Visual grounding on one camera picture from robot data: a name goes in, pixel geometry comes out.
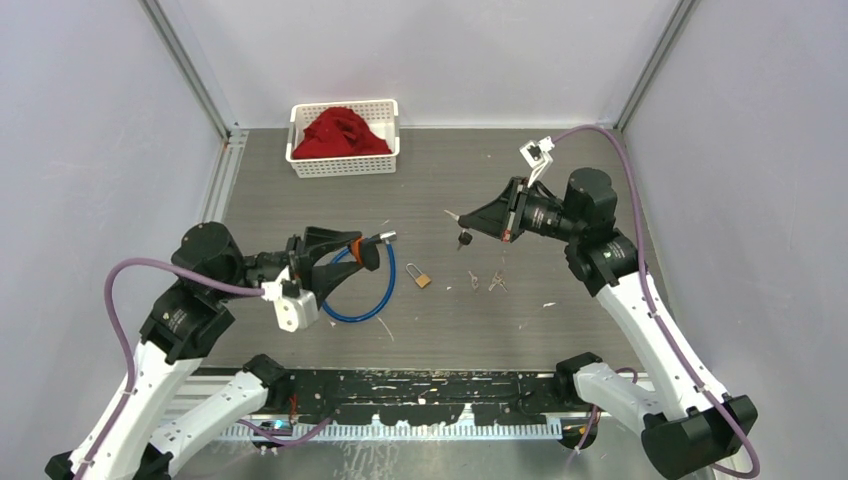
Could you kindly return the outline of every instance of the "white wall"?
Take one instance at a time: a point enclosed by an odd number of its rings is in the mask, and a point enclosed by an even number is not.
[[[676,3],[163,0],[246,128],[385,97],[407,126],[613,123]]]
[[[123,376],[106,273],[169,258],[221,141],[137,2],[4,1],[0,25],[0,477],[30,479]],[[131,339],[171,281],[118,279]]]
[[[626,131],[682,328],[761,478],[848,470],[848,3],[701,2]]]

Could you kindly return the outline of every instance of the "white debris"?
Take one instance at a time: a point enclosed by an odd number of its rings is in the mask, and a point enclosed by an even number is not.
[[[387,332],[389,332],[389,336],[390,336],[390,337],[392,337],[392,341],[394,342],[394,341],[395,341],[395,336],[394,336],[394,335],[392,335],[392,331],[391,331],[391,330],[389,330],[389,327],[388,327],[388,325],[386,325],[386,322],[384,322],[384,321],[383,321],[383,319],[379,317],[379,315],[377,316],[377,320],[379,320],[379,321],[380,321],[380,323],[382,323],[382,324],[383,324],[383,327],[386,329],[386,331],[387,331]]]

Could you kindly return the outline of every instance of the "wire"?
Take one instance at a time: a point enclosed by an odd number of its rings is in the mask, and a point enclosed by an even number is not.
[[[127,382],[124,386],[123,394],[118,400],[118,404],[115,406],[115,409],[112,410],[112,414],[109,415],[109,419],[106,420],[106,423],[103,425],[103,428],[100,430],[100,433],[97,434],[97,437],[94,439],[94,442],[92,442],[91,447],[88,449],[88,452],[83,457],[83,460],[80,463],[79,468],[77,469],[77,473],[74,475],[75,479],[83,478],[83,475],[88,470],[89,465],[91,465],[94,456],[97,454],[98,449],[100,449],[100,446],[103,445],[103,442],[106,440],[106,436],[109,435],[109,432],[112,430],[112,427],[114,427],[115,423],[117,423],[118,417],[121,415],[121,412],[124,411],[124,408],[126,407],[127,402],[129,401],[130,396],[133,394],[133,390],[135,389],[135,360],[133,359],[133,352],[130,348],[130,342],[129,340],[127,340],[127,334],[124,332],[123,327],[121,327],[120,320],[118,320],[118,312],[115,309],[115,299],[113,298],[112,291],[115,286],[115,278],[117,278],[118,274],[127,267],[137,265],[158,268],[159,270],[165,270],[166,272],[171,272],[174,275],[187,278],[202,285],[206,285],[207,287],[215,288],[217,290],[221,290],[223,292],[227,292],[233,295],[241,295],[245,297],[259,297],[262,296],[262,294],[264,293],[261,288],[243,288],[236,287],[234,285],[228,285],[226,283],[219,282],[217,280],[212,280],[208,277],[204,277],[203,275],[192,272],[191,270],[186,270],[185,268],[181,268],[176,265],[171,265],[170,263],[165,263],[152,258],[128,258],[115,265],[112,270],[109,271],[109,274],[106,275],[106,283],[103,285],[103,299],[106,303],[106,314],[109,316],[109,323],[112,324],[112,329],[115,331],[115,335],[118,337],[118,342],[121,344],[121,351],[124,354],[124,361],[127,364]]]
[[[333,417],[327,417],[324,420],[321,420],[318,423],[318,425],[315,425],[314,427],[312,427],[308,432],[306,432],[306,434],[304,436],[302,436],[298,439],[295,439],[295,440],[280,440],[279,438],[275,437],[271,433],[268,433],[267,431],[257,427],[256,425],[248,422],[247,420],[239,420],[236,423],[239,424],[239,425],[244,425],[245,427],[252,430],[253,433],[259,435],[260,437],[264,438],[265,440],[268,440],[271,443],[274,443],[274,444],[279,445],[281,447],[296,447],[298,445],[303,445],[304,443],[308,442],[313,437],[315,437],[316,435],[321,433],[321,431],[324,430],[324,428],[326,428],[327,425],[329,425],[332,420],[333,420]]]
[[[551,191],[548,187],[546,187],[544,183],[537,181],[537,182],[536,182],[536,185],[538,185],[538,186],[539,186],[539,190],[540,190],[543,194],[545,194],[548,198],[551,198],[551,199],[553,199],[553,200],[559,200],[559,199],[556,197],[556,195],[554,195],[554,192],[552,192],[552,191]]]
[[[289,410],[289,425],[294,425],[294,414],[297,413],[297,394],[293,394],[291,398],[292,408]]]
[[[633,383],[639,381],[639,372],[636,371],[635,368],[631,367],[621,367],[615,371],[615,373],[632,373],[633,374]],[[599,414],[600,409],[597,405],[592,405],[592,411],[589,412],[589,422],[584,427],[586,430],[583,431],[583,436],[580,437],[580,441],[577,442],[577,445],[568,455],[568,460],[565,461],[565,468],[568,468],[571,465],[571,461],[574,460],[578,454],[580,454],[580,449],[583,448],[583,444],[586,443],[586,439],[589,438],[589,431],[592,430],[592,425],[596,423],[600,423]]]
[[[668,329],[665,320],[663,320],[662,317],[657,313],[657,305],[656,303],[654,303],[654,294],[651,293],[651,289],[650,287],[648,287],[648,271],[645,261],[645,235],[642,231],[642,212],[640,210],[642,207],[642,200],[639,198],[639,191],[636,188],[636,179],[635,175],[633,174],[633,165],[630,163],[630,159],[627,156],[627,152],[624,150],[624,146],[621,145],[621,143],[618,141],[617,138],[615,138],[612,133],[597,125],[582,125],[579,127],[572,128],[571,130],[566,130],[561,134],[557,135],[553,139],[553,142],[559,142],[560,140],[569,135],[584,130],[594,130],[605,136],[615,148],[615,151],[618,154],[618,158],[621,160],[621,165],[624,167],[624,174],[627,177],[627,185],[630,187],[630,203],[633,206],[633,220],[636,224],[636,251],[639,258],[639,281],[642,285],[642,294],[645,296],[645,300],[648,303],[648,309],[651,312],[651,317],[654,319],[654,321],[656,321],[657,326],[663,334],[663,337],[665,337],[666,341],[668,342],[668,345],[674,352],[674,355],[677,357],[681,365],[683,365],[683,368],[692,378],[692,381],[695,383],[695,386],[698,387],[701,392],[703,392],[707,400],[709,400],[709,402],[713,404],[718,413],[730,426],[730,429],[733,430],[733,433],[736,434],[737,437],[739,437],[739,440],[742,441],[742,445],[748,452],[748,456],[751,458],[750,472],[739,472],[718,464],[714,464],[712,467],[713,469],[718,470],[721,473],[724,473],[726,475],[732,475],[737,478],[756,478],[760,474],[760,458],[757,455],[756,450],[754,450],[754,445],[751,444],[751,441],[748,439],[748,436],[745,435],[745,432],[742,430],[742,427],[739,425],[739,422],[737,422],[736,419],[733,418],[730,412],[727,411],[727,408],[725,408],[724,405],[722,405],[722,403],[709,390],[704,389],[706,383],[700,377],[700,375],[698,375],[698,372],[686,358],[686,355],[683,354],[683,351],[680,349],[680,345],[677,344],[677,341],[671,335],[671,331]]]
[[[372,308],[370,311],[363,313],[362,315],[357,315],[355,317],[348,317],[346,315],[342,315],[337,313],[330,307],[330,304],[327,301],[324,301],[324,311],[327,312],[327,315],[333,317],[334,319],[344,322],[344,323],[359,323],[368,320],[369,318],[375,317],[383,308],[386,307],[386,304],[389,303],[389,299],[392,298],[392,293],[395,291],[395,277],[396,277],[396,265],[395,265],[395,251],[392,248],[391,244],[386,243],[386,252],[389,255],[389,286],[386,289],[386,293],[383,295],[383,299],[380,300],[380,303],[377,304],[376,307]],[[339,263],[339,261],[344,258],[346,255],[350,253],[350,249],[344,249],[333,258],[330,263]]]

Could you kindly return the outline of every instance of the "gray table surface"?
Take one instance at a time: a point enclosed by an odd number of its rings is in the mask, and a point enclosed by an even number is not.
[[[287,367],[551,370],[592,351],[613,367],[639,368],[615,322],[568,271],[562,243],[526,233],[503,244],[477,234],[456,250],[458,227],[443,210],[467,213],[493,200],[511,176],[529,174],[518,148],[552,133],[402,130],[395,174],[299,179],[284,158],[286,131],[251,131],[226,216],[242,251],[279,250],[308,225],[366,235],[396,230],[397,286],[379,320],[342,324],[322,312],[318,323],[294,334],[277,328],[270,304],[233,302],[236,323],[207,365],[241,365],[266,353]],[[618,225],[634,238],[623,169],[607,140],[579,133],[553,156],[544,182],[559,195],[575,168],[610,174],[619,193]],[[650,245],[647,258],[656,274]],[[409,262],[432,278],[430,286],[415,285],[403,270]],[[508,292],[489,292],[499,269]],[[469,270],[480,278],[476,293]],[[360,272],[329,302],[340,313],[365,312],[382,296],[387,277],[388,268]]]

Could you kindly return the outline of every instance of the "red cloth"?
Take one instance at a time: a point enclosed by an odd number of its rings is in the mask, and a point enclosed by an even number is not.
[[[353,110],[331,107],[303,131],[303,141],[292,152],[292,158],[353,157],[388,155],[386,141],[374,135],[368,124]]]

